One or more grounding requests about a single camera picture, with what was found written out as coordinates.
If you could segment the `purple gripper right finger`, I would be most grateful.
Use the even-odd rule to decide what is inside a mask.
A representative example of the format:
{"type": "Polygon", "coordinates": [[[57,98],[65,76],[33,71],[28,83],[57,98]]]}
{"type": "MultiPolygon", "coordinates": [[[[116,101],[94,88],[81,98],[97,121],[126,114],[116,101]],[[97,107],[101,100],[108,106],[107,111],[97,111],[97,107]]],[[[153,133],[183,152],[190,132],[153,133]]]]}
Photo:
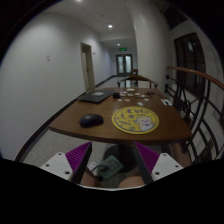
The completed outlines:
{"type": "Polygon", "coordinates": [[[182,169],[182,166],[169,154],[159,154],[138,142],[134,143],[133,153],[145,184],[182,169]]]}

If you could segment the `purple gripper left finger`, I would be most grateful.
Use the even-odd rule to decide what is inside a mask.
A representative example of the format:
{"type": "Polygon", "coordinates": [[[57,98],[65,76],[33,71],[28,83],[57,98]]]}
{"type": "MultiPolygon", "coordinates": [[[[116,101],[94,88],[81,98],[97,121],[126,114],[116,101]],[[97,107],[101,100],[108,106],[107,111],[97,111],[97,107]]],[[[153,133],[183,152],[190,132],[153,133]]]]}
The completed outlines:
{"type": "Polygon", "coordinates": [[[68,153],[56,153],[41,168],[72,183],[79,184],[91,153],[92,143],[87,142],[68,153]]]}

